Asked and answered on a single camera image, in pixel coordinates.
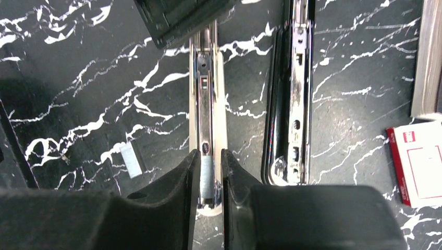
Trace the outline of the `beige stapler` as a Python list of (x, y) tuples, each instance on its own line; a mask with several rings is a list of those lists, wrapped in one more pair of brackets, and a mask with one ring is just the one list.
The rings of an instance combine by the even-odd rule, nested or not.
[(198, 213), (222, 213), (221, 152), (227, 148), (224, 59), (218, 46), (217, 21), (189, 40), (189, 145), (202, 156), (213, 157), (213, 199), (198, 199)]

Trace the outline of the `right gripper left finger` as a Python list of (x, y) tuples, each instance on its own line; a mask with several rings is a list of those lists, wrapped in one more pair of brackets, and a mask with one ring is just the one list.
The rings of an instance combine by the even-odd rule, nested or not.
[(1, 249), (192, 249), (200, 158), (127, 197), (3, 189)]

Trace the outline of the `black stapler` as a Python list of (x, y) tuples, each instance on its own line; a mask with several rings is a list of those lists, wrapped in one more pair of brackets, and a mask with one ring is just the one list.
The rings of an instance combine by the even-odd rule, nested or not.
[(273, 46), (261, 179), (307, 185), (310, 179), (315, 1), (284, 1)]

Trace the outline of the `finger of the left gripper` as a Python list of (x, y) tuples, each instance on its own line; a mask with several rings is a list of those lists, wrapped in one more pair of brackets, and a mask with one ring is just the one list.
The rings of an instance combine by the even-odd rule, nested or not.
[(202, 31), (237, 1), (229, 0), (139, 0), (134, 1), (158, 49), (171, 48)]

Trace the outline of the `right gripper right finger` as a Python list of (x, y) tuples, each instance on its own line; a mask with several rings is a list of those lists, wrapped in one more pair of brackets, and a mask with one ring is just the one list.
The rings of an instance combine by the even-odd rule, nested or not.
[(381, 193), (364, 185), (275, 186), (221, 153), (225, 249), (407, 249)]

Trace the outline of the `staple strip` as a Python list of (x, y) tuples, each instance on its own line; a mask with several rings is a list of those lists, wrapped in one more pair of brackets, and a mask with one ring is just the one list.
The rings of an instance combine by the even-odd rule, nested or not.
[(214, 167), (212, 156), (201, 157), (201, 173), (200, 173), (200, 198), (213, 199), (215, 197), (214, 190)]
[(133, 179), (142, 175), (143, 171), (132, 143), (128, 142), (124, 146), (120, 147), (120, 153), (126, 165), (129, 177)]

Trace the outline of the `red white staple box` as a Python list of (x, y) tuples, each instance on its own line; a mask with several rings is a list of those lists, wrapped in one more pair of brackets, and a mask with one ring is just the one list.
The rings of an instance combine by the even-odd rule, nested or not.
[(402, 202), (412, 208), (441, 205), (441, 123), (386, 129)]

